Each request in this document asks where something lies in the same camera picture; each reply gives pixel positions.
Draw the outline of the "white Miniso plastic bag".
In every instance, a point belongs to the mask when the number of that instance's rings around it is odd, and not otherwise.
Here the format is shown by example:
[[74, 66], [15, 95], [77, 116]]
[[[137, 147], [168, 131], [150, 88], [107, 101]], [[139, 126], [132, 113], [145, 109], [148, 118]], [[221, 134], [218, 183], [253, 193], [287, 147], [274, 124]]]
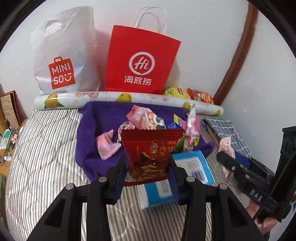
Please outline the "white Miniso plastic bag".
[[42, 94], [99, 89], [92, 7], [78, 6], [48, 18], [32, 32], [31, 43], [33, 74]]

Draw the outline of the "magenta snack bag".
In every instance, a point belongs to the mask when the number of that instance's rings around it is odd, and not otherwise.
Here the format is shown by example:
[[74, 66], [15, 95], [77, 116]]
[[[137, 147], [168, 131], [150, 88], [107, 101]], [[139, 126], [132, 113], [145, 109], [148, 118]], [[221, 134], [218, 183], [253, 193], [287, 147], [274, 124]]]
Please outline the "magenta snack bag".
[[188, 117], [187, 121], [182, 120], [176, 114], [173, 115], [174, 122], [179, 125], [184, 131], [183, 151], [192, 151], [199, 144], [200, 140], [200, 121], [197, 116], [195, 119]]

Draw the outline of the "red Haidilao paper bag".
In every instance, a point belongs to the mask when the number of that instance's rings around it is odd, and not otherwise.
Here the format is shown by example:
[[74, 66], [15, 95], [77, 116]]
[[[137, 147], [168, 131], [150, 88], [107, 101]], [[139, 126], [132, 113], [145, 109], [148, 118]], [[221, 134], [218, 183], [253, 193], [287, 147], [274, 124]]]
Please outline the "red Haidilao paper bag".
[[138, 27], [144, 14], [140, 9], [134, 27], [113, 26], [105, 73], [105, 91], [160, 94], [165, 87], [180, 41], [166, 36], [166, 27], [152, 32]]

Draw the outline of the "lemon print paper roll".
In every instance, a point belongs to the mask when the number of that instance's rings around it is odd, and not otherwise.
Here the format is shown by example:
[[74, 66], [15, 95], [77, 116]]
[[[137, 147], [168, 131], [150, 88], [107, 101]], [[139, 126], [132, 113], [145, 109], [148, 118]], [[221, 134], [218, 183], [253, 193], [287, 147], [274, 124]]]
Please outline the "lemon print paper roll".
[[201, 101], [157, 94], [114, 91], [53, 93], [36, 97], [34, 100], [34, 107], [37, 110], [69, 108], [78, 109], [82, 108], [90, 101], [131, 102], [171, 106], [185, 109], [189, 109], [190, 107], [194, 106], [197, 114], [221, 116], [224, 113], [224, 109], [221, 106], [208, 104]]

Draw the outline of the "blue tissue box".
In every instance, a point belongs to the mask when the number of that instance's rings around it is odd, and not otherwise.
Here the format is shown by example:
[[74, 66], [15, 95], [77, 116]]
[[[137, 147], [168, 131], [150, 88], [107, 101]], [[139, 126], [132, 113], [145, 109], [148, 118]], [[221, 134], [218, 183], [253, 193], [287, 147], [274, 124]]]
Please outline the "blue tissue box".
[[137, 187], [140, 206], [147, 209], [169, 202], [183, 204], [186, 197], [185, 179], [193, 177], [206, 185], [214, 184], [214, 178], [201, 151], [172, 154], [168, 179]]

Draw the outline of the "pink peach snack packet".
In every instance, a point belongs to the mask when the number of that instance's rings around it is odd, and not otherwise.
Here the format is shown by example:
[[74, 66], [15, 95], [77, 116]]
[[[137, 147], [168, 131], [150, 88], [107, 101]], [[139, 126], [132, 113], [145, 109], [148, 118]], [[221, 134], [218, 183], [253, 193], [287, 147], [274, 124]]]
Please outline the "pink peach snack packet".
[[112, 142], [113, 133], [112, 129], [95, 138], [96, 148], [102, 160], [109, 159], [121, 148], [121, 143]]

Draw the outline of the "purple towel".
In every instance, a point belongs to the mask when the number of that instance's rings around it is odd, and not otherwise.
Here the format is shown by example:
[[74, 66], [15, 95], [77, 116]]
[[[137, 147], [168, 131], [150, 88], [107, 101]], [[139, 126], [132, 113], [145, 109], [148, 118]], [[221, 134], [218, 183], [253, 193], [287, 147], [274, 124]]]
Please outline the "purple towel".
[[187, 151], [187, 142], [198, 140], [194, 150], [207, 157], [214, 142], [206, 143], [199, 130], [188, 135], [181, 127], [169, 128], [173, 116], [184, 117], [186, 110], [131, 102], [86, 103], [77, 131], [76, 162], [87, 178], [105, 176], [127, 157], [130, 185], [164, 180], [170, 154]]

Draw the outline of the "white pink strawberry packet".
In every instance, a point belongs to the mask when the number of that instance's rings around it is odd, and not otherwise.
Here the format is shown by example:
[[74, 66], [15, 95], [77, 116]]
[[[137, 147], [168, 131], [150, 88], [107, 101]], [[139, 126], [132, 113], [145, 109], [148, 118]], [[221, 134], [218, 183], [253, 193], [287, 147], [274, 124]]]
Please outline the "white pink strawberry packet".
[[130, 122], [130, 121], [125, 121], [124, 123], [122, 123], [119, 128], [118, 128], [118, 139], [117, 142], [120, 143], [121, 142], [121, 137], [122, 137], [122, 131], [123, 130], [135, 130], [135, 125]]

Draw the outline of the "blue snack packet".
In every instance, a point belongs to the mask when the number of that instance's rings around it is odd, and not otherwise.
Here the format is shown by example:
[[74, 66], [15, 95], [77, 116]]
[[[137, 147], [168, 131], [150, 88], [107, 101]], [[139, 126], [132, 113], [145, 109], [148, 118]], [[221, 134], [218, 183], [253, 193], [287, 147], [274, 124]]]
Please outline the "blue snack packet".
[[168, 123], [168, 124], [166, 125], [166, 128], [167, 128], [167, 129], [170, 129], [170, 130], [182, 129], [182, 127], [181, 127], [178, 123], [175, 123], [174, 121]]

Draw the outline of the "striped mattress pad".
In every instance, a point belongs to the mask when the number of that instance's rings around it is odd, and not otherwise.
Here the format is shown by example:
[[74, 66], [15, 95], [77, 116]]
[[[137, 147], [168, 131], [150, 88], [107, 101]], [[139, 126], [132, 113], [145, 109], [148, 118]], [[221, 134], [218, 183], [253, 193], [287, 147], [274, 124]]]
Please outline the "striped mattress pad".
[[[34, 110], [28, 118], [6, 181], [6, 219], [15, 240], [29, 237], [66, 184], [89, 183], [75, 161], [81, 118], [76, 109]], [[132, 186], [107, 213], [113, 240], [180, 240], [186, 208], [169, 203], [143, 210]]]

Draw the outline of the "grey checked folded cloth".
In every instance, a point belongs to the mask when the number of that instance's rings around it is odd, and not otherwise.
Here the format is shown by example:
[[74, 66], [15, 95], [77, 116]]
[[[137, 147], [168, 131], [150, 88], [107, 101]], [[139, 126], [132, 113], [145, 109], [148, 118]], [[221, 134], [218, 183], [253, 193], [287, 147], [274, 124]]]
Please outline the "grey checked folded cloth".
[[238, 159], [239, 155], [247, 158], [253, 157], [246, 142], [231, 121], [205, 118], [201, 123], [217, 144], [219, 152], [223, 151], [234, 159]]

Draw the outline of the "pink panda snack bag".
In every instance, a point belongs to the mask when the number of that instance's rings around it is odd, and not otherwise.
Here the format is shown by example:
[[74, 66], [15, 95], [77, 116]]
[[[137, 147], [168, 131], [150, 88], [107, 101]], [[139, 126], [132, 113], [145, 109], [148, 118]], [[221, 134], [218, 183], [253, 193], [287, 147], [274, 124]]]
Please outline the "pink panda snack bag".
[[128, 120], [140, 130], [164, 130], [165, 122], [151, 109], [134, 105], [126, 115]]

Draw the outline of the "red snack packet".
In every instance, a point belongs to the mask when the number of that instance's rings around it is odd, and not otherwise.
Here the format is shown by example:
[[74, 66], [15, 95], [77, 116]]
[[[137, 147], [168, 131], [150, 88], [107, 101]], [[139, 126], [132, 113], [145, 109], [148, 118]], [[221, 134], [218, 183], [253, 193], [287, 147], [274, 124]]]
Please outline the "red snack packet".
[[171, 152], [183, 136], [181, 129], [122, 130], [121, 142], [128, 156], [125, 186], [165, 180]]

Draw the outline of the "brown wooden door frame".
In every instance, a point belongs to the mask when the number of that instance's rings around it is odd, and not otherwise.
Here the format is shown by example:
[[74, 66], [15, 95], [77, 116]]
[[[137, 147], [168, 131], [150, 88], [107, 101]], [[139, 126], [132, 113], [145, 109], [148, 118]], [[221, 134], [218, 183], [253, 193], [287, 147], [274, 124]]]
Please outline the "brown wooden door frame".
[[223, 103], [240, 73], [254, 37], [257, 18], [258, 9], [252, 3], [248, 3], [248, 11], [241, 39], [233, 55], [229, 68], [213, 98], [216, 105], [221, 105]]

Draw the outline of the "orange chips bag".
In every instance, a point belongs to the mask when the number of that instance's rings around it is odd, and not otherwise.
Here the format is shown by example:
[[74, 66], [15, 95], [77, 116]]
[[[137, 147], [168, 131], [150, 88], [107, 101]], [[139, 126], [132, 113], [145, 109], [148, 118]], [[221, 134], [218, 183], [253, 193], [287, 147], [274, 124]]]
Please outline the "orange chips bag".
[[208, 104], [214, 104], [213, 98], [207, 92], [188, 88], [187, 93], [191, 100], [201, 101]]

